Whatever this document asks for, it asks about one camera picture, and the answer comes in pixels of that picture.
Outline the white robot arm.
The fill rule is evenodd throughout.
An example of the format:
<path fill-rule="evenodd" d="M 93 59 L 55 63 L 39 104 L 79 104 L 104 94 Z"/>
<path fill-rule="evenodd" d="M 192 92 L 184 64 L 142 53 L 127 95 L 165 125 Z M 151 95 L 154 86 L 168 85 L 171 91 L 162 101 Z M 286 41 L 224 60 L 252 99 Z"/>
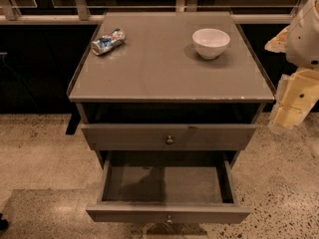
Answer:
<path fill-rule="evenodd" d="M 300 125 L 319 101 L 319 0 L 308 0 L 264 49 L 284 53 L 297 67 L 291 76 L 282 75 L 270 114 L 270 129 L 283 132 Z"/>

